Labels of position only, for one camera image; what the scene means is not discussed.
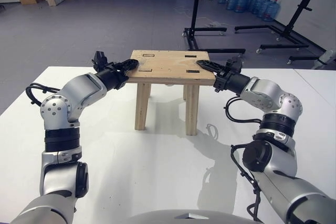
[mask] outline metal frame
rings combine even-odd
[[[196,28],[196,19],[197,19],[197,10],[198,10],[198,3],[200,0],[194,0],[194,8],[193,8],[193,17],[191,21],[191,27],[190,28],[184,28],[184,31],[182,33],[183,37],[187,38],[189,51],[206,51],[209,53],[238,53],[239,55],[242,55],[245,53],[245,48],[199,48],[198,44],[196,42],[195,38],[195,32],[196,31],[219,31],[222,35],[227,28],[226,27],[202,27],[202,28]]]
[[[288,58],[288,62],[287,62],[287,65],[291,65],[293,61],[296,61],[296,60],[317,60],[319,59],[320,56],[290,56]]]
[[[296,10],[296,12],[294,13],[292,19],[290,20],[290,22],[288,23],[288,25],[285,27],[284,30],[279,29],[276,26],[273,25],[260,25],[260,26],[236,26],[235,27],[235,32],[237,32],[238,30],[246,30],[246,29],[261,29],[261,28],[268,28],[272,30],[272,33],[275,32],[279,35],[279,37],[277,37],[277,41],[281,41],[282,38],[285,38],[287,40],[289,40],[290,42],[293,43],[293,45],[283,45],[283,44],[273,44],[273,45],[264,45],[261,44],[259,49],[257,49],[256,53],[259,54],[261,53],[262,50],[265,49],[276,49],[276,48],[307,48],[309,47],[308,44],[303,43],[301,40],[293,37],[290,33],[292,32],[293,28],[294,28],[294,24],[296,22],[296,20],[299,18],[301,12],[305,9],[308,11],[312,11],[311,8],[308,8],[308,4],[309,4],[310,0],[302,0],[301,3],[298,5],[298,8]]]

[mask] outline stool seat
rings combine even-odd
[[[135,129],[144,130],[151,84],[183,85],[186,100],[186,134],[197,134],[198,95],[200,86],[212,86],[213,73],[202,69],[196,61],[209,60],[203,51],[134,50],[131,59],[139,61],[137,69],[130,71],[130,83],[137,83]]]

